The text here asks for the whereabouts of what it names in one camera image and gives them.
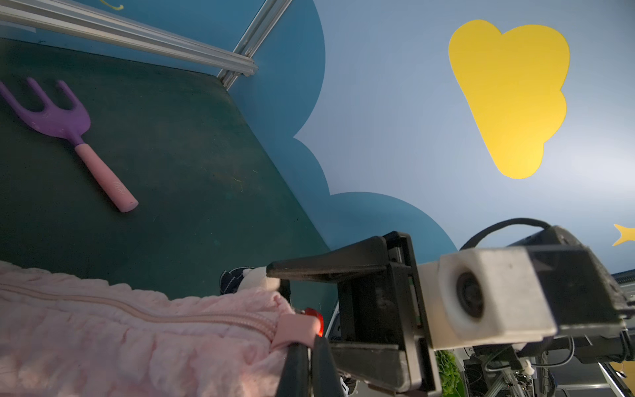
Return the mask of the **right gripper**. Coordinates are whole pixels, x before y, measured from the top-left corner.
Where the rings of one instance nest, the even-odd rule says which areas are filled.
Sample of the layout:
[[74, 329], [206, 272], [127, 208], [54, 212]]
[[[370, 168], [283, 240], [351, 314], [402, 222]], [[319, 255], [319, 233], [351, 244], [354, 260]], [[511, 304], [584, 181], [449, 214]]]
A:
[[[392, 232], [317, 256], [275, 261], [266, 275], [337, 283], [341, 339], [329, 345], [325, 337], [315, 337], [313, 396], [345, 396], [337, 370], [395, 395], [441, 395], [408, 234]], [[275, 396], [309, 397], [309, 389], [309, 348], [294, 343]]]

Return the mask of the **white plush cat keychain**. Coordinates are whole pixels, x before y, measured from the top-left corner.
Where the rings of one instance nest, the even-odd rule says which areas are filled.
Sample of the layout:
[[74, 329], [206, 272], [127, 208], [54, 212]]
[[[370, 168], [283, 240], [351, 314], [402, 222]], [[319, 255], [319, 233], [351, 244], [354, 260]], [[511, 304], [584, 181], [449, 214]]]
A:
[[220, 294], [235, 294], [241, 290], [255, 288], [279, 292], [285, 299], [290, 300], [290, 282], [269, 277], [265, 267], [238, 267], [231, 271], [223, 271], [220, 277]]

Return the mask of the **pink fluffy zipper bag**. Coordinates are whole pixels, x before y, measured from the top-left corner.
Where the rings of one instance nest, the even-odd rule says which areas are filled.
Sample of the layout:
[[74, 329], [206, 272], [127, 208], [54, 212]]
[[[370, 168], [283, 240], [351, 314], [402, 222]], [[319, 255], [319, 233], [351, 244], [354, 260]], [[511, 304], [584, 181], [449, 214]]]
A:
[[275, 291], [169, 299], [1, 265], [4, 396], [272, 396], [319, 329]]

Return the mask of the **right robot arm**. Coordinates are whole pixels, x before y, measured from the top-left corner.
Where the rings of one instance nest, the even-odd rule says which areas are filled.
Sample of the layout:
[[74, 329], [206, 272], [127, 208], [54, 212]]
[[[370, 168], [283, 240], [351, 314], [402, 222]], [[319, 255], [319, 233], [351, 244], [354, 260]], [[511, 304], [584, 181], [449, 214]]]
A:
[[551, 364], [544, 352], [567, 348], [581, 362], [634, 358], [627, 320], [634, 302], [588, 246], [567, 230], [527, 218], [537, 232], [503, 248], [481, 241], [418, 264], [412, 240], [393, 232], [336, 251], [269, 264], [284, 281], [337, 285], [341, 336], [291, 342], [279, 396], [339, 396], [350, 377], [402, 396], [439, 396], [437, 352], [473, 347], [490, 389], [522, 395], [515, 375]]

